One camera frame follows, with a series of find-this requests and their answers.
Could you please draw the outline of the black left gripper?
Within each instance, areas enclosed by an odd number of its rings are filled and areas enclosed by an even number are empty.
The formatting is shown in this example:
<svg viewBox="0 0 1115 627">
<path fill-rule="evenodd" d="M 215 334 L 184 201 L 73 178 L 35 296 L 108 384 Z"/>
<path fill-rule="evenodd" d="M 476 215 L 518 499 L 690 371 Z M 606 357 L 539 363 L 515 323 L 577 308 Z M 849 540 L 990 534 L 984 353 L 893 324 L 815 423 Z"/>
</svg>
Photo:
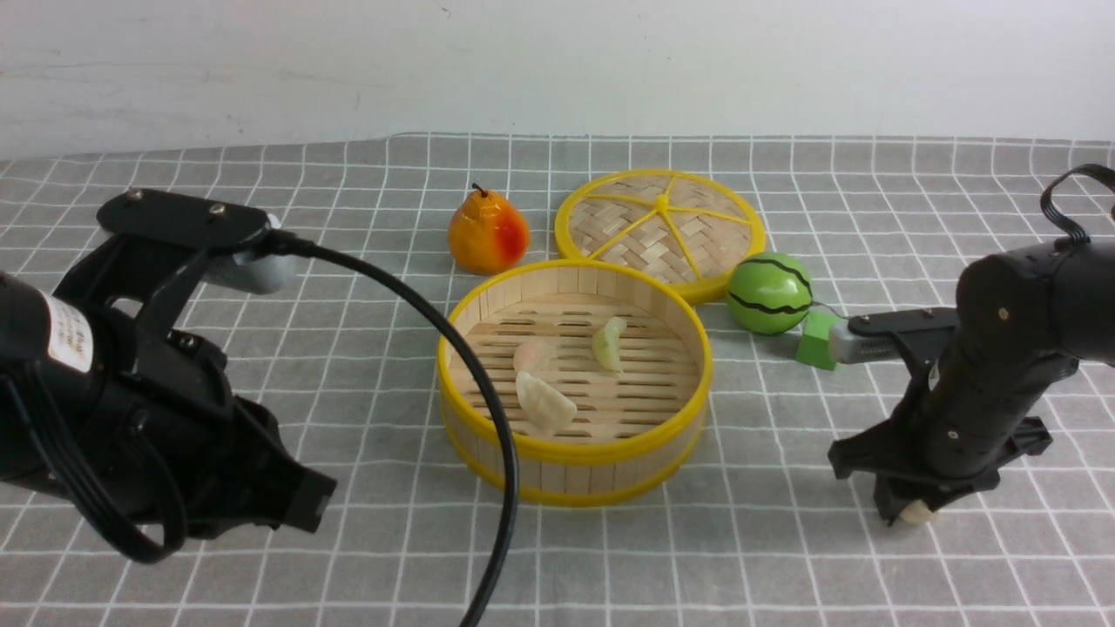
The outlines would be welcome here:
<svg viewBox="0 0 1115 627">
<path fill-rule="evenodd" d="M 210 255 L 113 234 L 52 295 L 52 493 L 104 539 L 314 533 L 337 482 L 295 461 L 226 354 L 176 329 Z"/>
</svg>

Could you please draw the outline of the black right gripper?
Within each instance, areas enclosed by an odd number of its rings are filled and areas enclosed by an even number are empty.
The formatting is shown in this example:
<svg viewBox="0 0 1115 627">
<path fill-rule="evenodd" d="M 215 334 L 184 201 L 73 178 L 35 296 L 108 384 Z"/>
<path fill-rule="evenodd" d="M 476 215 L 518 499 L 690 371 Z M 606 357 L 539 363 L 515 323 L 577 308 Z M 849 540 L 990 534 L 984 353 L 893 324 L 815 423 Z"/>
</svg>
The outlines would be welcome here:
<svg viewBox="0 0 1115 627">
<path fill-rule="evenodd" d="M 991 346 L 954 332 L 944 353 L 909 382 L 891 416 L 833 443 L 828 463 L 837 479 L 875 478 L 875 507 L 888 523 L 917 500 L 939 511 L 998 488 L 1004 465 L 1043 454 L 1051 434 L 1031 409 L 1078 367 L 1067 354 Z"/>
</svg>

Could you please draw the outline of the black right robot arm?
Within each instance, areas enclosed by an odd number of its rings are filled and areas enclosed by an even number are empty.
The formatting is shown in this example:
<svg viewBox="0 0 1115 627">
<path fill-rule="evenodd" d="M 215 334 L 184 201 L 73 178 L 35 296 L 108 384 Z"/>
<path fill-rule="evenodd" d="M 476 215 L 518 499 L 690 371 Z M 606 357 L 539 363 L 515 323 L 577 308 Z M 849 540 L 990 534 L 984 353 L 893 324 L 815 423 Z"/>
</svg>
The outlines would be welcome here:
<svg viewBox="0 0 1115 627">
<path fill-rule="evenodd" d="M 834 476 L 875 478 L 888 523 L 998 488 L 1002 467 L 1051 444 L 1036 402 L 1082 361 L 1111 365 L 1112 337 L 1111 243 L 993 253 L 964 267 L 951 308 L 837 324 L 834 360 L 901 360 L 909 384 L 888 419 L 831 445 Z"/>
</svg>

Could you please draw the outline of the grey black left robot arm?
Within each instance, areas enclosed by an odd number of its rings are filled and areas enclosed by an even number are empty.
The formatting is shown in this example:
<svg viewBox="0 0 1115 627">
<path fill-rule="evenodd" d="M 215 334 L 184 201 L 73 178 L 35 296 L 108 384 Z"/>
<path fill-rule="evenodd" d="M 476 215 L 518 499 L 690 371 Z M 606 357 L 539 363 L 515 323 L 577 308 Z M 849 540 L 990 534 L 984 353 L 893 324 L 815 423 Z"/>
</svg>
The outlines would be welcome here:
<svg viewBox="0 0 1115 627">
<path fill-rule="evenodd" d="M 337 482 L 284 448 L 239 397 L 226 355 L 178 318 L 210 266 L 183 245 L 115 235 L 54 293 L 3 278 L 3 481 L 101 523 L 316 532 Z"/>
</svg>

